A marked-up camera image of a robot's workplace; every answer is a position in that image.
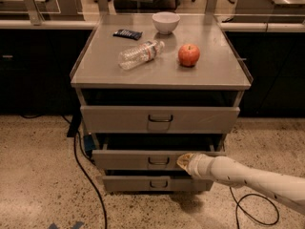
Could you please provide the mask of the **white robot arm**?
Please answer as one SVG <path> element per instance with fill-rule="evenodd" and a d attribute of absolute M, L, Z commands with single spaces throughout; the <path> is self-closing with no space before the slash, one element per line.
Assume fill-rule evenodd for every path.
<path fill-rule="evenodd" d="M 247 186 L 305 215 L 305 178 L 245 166 L 227 156 L 188 153 L 177 165 L 196 179 L 209 179 L 229 187 Z"/>

